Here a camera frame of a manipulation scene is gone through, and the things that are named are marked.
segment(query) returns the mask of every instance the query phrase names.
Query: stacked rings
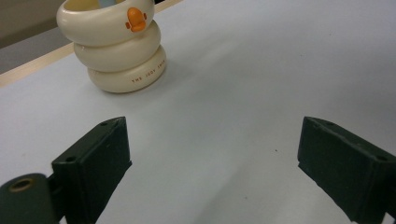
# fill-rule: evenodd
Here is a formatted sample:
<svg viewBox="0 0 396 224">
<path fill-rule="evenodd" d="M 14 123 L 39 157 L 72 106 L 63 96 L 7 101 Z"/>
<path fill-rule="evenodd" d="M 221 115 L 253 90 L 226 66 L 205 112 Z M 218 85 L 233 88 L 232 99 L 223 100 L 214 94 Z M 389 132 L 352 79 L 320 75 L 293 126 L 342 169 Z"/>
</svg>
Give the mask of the stacked rings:
<svg viewBox="0 0 396 224">
<path fill-rule="evenodd" d="M 118 1 L 105 8 L 97 0 L 68 0 L 59 8 L 57 22 L 97 87 L 128 92 L 151 84 L 165 68 L 153 16 L 150 0 Z"/>
</svg>

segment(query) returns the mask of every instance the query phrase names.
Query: white ring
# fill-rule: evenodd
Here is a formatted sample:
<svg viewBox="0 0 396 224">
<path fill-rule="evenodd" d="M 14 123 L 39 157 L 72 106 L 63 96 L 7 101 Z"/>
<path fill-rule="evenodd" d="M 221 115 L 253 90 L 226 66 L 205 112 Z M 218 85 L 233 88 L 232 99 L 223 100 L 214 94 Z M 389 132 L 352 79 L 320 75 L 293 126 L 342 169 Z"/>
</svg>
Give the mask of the white ring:
<svg viewBox="0 0 396 224">
<path fill-rule="evenodd" d="M 101 72 L 118 72 L 136 67 L 148 60 L 160 46 L 161 32 L 155 21 L 141 35 L 106 47 L 74 45 L 78 59 L 87 67 Z"/>
<path fill-rule="evenodd" d="M 81 45 L 117 44 L 142 32 L 134 33 L 126 27 L 128 9 L 135 7 L 146 13 L 147 29 L 154 17 L 152 0 L 117 2 L 114 6 L 99 8 L 97 0 L 67 0 L 58 9 L 58 26 L 68 39 Z"/>
<path fill-rule="evenodd" d="M 160 77 L 166 66 L 166 54 L 160 45 L 155 54 L 141 65 L 116 73 L 103 73 L 88 68 L 91 81 L 100 89 L 110 92 L 137 91 Z"/>
</svg>

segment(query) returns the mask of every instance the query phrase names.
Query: duck logo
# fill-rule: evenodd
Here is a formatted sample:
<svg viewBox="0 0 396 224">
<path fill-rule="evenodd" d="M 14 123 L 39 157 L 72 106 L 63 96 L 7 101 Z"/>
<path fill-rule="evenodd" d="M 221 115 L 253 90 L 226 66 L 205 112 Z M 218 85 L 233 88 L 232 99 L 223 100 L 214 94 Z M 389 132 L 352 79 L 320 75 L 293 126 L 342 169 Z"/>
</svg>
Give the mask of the duck logo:
<svg viewBox="0 0 396 224">
<path fill-rule="evenodd" d="M 128 21 L 125 22 L 125 26 L 132 32 L 143 31 L 146 28 L 146 19 L 148 17 L 146 13 L 140 11 L 139 8 L 128 8 L 127 17 Z"/>
</svg>

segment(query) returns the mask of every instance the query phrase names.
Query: wooden edge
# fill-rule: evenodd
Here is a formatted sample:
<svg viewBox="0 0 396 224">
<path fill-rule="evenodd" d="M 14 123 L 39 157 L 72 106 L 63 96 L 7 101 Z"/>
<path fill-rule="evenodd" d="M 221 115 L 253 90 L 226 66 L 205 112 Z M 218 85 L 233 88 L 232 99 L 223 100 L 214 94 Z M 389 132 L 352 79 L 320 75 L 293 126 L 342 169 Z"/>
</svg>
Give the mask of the wooden edge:
<svg viewBox="0 0 396 224">
<path fill-rule="evenodd" d="M 155 5 L 155 13 L 159 13 L 181 1 L 182 0 L 165 0 Z M 25 63 L 19 67 L 11 69 L 0 75 L 0 88 L 5 87 L 6 85 L 16 82 L 20 79 L 23 79 L 24 77 L 29 76 L 33 72 L 36 72 L 45 66 L 55 63 L 56 61 L 61 60 L 62 58 L 73 52 L 73 43 L 70 43 L 39 58 L 36 58 L 29 63 Z"/>
</svg>

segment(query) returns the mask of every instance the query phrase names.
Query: table surface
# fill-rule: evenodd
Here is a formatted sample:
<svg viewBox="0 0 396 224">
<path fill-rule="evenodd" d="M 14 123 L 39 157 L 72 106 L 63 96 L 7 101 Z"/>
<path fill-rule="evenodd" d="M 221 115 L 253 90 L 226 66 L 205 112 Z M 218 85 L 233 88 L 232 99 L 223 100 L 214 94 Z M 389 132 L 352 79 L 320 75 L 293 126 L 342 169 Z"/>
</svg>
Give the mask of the table surface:
<svg viewBox="0 0 396 224">
<path fill-rule="evenodd" d="M 0 89 L 0 183 L 127 118 L 134 162 L 98 223 L 349 223 L 298 167 L 304 116 L 396 154 L 394 1 L 192 1 L 156 14 L 142 91 L 97 89 L 71 54 Z M 391 223 L 386 218 L 384 223 Z"/>
</svg>

